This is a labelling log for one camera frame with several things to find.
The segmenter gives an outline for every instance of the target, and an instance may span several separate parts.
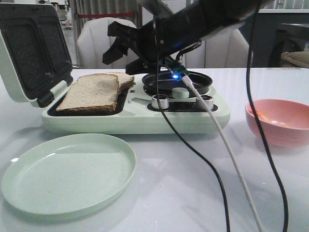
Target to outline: white wire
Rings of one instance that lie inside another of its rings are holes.
[[[194,88],[191,79],[187,75],[185,75],[182,78],[182,81],[185,83],[186,86],[188,86],[188,88],[190,88],[194,92],[195,96],[201,101],[201,103],[205,107],[206,111],[209,113],[211,119],[213,120],[215,126],[217,127],[218,132],[220,133],[220,136],[221,136],[221,138],[222,138],[222,140],[223,140],[223,142],[224,142],[224,144],[225,144],[225,146],[226,146],[226,148],[228,150],[228,153],[230,154],[230,157],[231,157],[231,159],[233,161],[234,167],[235,167],[237,175],[238,175],[238,177],[240,179],[242,188],[245,191],[245,195],[246,195],[247,201],[248,201],[248,203],[250,205],[250,208],[251,208],[251,211],[252,211],[253,216],[255,218],[255,222],[256,222],[256,225],[257,225],[257,227],[259,229],[259,232],[263,232],[262,223],[261,223],[260,217],[259,217],[259,215],[257,213],[257,210],[255,208],[255,205],[254,205],[254,202],[252,200],[251,194],[249,192],[247,183],[246,183],[245,179],[243,178],[243,175],[241,174],[241,171],[240,171],[240,169],[238,167],[238,164],[236,162],[236,159],[235,159],[234,152],[232,151],[232,148],[230,147],[230,145],[229,145],[229,143],[228,143],[228,141],[227,141],[227,139],[226,139],[226,137],[224,135],[224,132],[223,132],[219,122],[217,121],[216,117],[213,115],[213,113],[212,113],[211,109],[209,108],[209,106],[204,102],[204,100],[202,99],[202,97],[199,94],[199,92]]]

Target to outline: robotic arm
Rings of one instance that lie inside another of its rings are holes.
[[[261,0],[262,6],[273,0]],[[203,38],[221,31],[239,28],[253,14],[258,0],[197,0],[173,14],[161,0],[137,0],[154,14],[150,21],[139,29],[114,22],[108,27],[108,35],[116,40],[103,54],[103,63],[110,64],[131,48],[139,59],[126,66],[126,73],[155,73],[156,60],[165,64],[170,55]]]

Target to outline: pink bowl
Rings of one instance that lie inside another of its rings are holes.
[[[262,99],[254,101],[254,106],[269,144],[290,148],[309,145],[309,105]],[[261,138],[249,104],[246,118],[251,131]]]

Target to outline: white chair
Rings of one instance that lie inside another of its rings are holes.
[[[245,68],[249,45],[241,32],[215,35],[203,41],[201,47],[184,55],[186,68]]]
[[[77,40],[77,50],[82,69],[123,69],[125,66],[136,60],[138,57],[130,49],[128,55],[106,65],[102,63],[102,55],[113,44],[115,37],[107,35],[108,25],[117,21],[126,26],[136,27],[129,20],[120,18],[100,18],[85,23],[81,35]]]

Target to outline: open lid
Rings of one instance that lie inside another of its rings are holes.
[[[16,102],[46,107],[73,81],[70,54],[52,5],[0,3],[0,57],[1,77]]]

